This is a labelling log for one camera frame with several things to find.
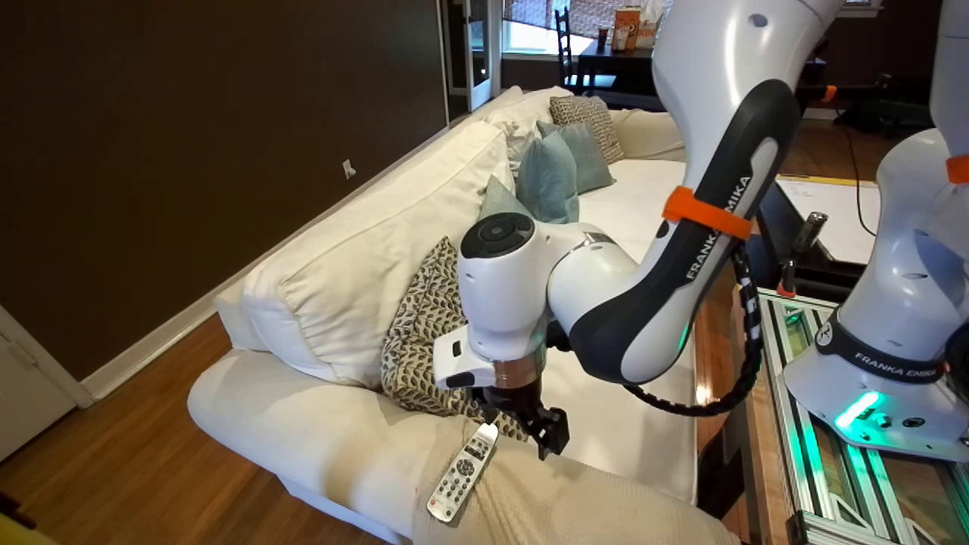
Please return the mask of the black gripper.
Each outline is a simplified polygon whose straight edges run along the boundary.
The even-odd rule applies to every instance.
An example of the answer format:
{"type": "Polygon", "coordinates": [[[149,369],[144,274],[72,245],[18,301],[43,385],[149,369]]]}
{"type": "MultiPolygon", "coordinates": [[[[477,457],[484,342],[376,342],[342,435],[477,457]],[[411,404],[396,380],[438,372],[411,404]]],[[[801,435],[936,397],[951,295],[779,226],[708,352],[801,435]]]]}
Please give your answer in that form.
{"type": "Polygon", "coordinates": [[[499,359],[480,397],[480,421],[494,424],[504,435],[522,441],[534,435],[543,457],[560,455],[570,445],[566,411],[543,406],[543,362],[536,357],[499,359]]]}

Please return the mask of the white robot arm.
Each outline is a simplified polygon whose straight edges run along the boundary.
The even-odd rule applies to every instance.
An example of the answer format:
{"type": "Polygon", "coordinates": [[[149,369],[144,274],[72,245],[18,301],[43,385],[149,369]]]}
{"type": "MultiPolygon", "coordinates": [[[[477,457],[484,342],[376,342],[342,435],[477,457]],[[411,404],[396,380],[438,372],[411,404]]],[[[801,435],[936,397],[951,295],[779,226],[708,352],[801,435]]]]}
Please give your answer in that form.
{"type": "MultiPolygon", "coordinates": [[[[650,69],[684,139],[684,181],[644,256],[596,226],[522,211],[487,215],[464,236],[464,354],[487,369],[487,404],[544,455],[570,441],[566,415],[539,404],[544,335],[563,333],[584,372],[627,391],[674,362],[708,280],[752,236],[799,123],[799,69],[843,2],[671,2],[650,69]]],[[[965,335],[965,56],[969,0],[941,0],[933,123],[885,157],[872,261],[785,369],[787,391],[851,445],[965,457],[951,354],[965,335]]]]}

